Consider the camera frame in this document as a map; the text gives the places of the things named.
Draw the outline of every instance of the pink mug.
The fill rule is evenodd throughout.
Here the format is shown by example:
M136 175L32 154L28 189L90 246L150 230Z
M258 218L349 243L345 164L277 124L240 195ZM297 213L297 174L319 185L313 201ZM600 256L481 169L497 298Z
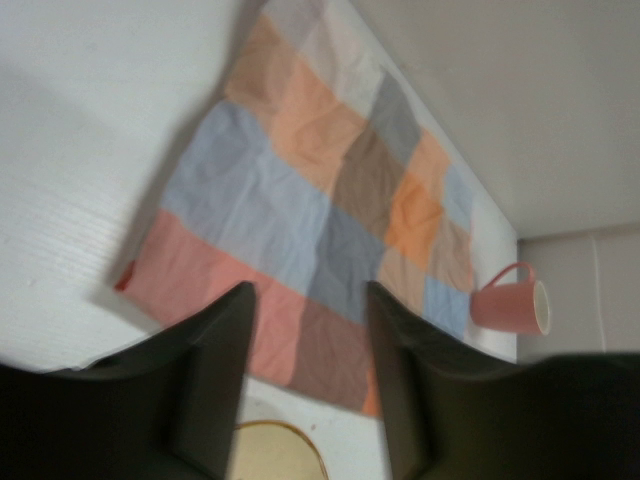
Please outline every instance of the pink mug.
M514 268L529 270L521 283L496 285ZM482 290L471 296L471 319L481 327L513 333L547 335L551 328L549 298L533 267L526 262L509 265Z

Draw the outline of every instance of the mug rim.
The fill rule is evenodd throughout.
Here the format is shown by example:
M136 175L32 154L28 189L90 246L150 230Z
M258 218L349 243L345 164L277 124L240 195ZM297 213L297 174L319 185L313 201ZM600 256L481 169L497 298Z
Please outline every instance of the mug rim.
M548 335L551 331L551 306L549 305L547 289L540 280L536 280L533 288L533 310L540 333Z

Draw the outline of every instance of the gray fabric square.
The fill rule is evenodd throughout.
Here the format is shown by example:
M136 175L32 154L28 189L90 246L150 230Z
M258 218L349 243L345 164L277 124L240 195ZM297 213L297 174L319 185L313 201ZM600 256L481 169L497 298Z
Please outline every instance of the gray fabric square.
M267 4L265 13L272 16L291 45L300 50L311 29L322 17L326 6L327 0L306 0L304 5L281 0L272 5Z
M420 141L420 126L398 81L389 72L378 92L371 125L402 165L407 165Z
M375 279L384 251L382 241L340 208L332 207L316 249L318 267L307 296L363 323L365 285Z

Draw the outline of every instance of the patchwork cloth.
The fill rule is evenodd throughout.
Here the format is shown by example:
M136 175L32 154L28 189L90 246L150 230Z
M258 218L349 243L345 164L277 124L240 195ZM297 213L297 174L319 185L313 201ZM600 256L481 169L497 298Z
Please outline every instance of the patchwork cloth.
M252 374L375 414L365 282L462 338L472 195L322 0L271 0L119 289L169 326L242 280Z

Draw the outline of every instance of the table surface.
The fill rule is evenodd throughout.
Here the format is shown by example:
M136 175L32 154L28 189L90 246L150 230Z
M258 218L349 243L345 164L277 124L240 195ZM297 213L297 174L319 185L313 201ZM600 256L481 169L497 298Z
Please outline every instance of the table surface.
M157 331L111 285L179 153L219 98L262 3L0 2L1 360L82 366ZM338 4L400 75L348 0ZM409 96L476 193L472 255L481 285L515 261L515 232L426 107ZM514 335L469 325L466 339L515 359ZM301 428L332 480L387 478L377 420L254 379L241 417Z

